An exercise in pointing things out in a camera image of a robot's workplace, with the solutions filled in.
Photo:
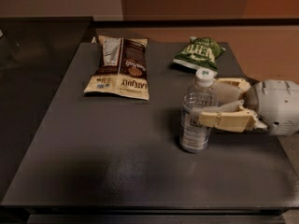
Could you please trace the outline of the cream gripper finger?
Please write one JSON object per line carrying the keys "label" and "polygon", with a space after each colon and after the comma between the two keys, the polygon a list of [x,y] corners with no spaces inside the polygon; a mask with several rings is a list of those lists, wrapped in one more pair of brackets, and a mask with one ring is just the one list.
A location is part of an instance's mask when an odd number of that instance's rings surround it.
{"label": "cream gripper finger", "polygon": [[222,77],[214,80],[214,92],[220,102],[234,102],[244,98],[250,84],[244,78]]}
{"label": "cream gripper finger", "polygon": [[267,124],[259,120],[258,114],[243,106],[239,100],[221,106],[193,107],[191,118],[203,126],[219,130],[242,133],[254,129],[266,130]]}

